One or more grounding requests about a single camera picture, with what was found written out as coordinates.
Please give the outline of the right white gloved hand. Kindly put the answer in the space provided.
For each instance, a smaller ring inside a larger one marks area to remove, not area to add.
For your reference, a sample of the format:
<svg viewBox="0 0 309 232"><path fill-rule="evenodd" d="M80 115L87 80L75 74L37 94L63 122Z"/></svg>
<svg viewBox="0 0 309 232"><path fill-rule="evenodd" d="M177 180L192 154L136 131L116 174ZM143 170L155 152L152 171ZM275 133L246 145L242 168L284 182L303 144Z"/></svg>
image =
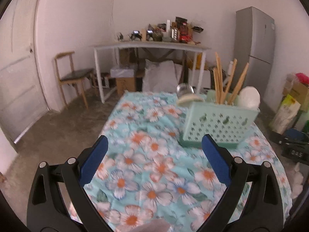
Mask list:
<svg viewBox="0 0 309 232"><path fill-rule="evenodd" d="M291 198L296 199L303 191L304 176L300 171L300 163L297 162L291 174Z"/></svg>

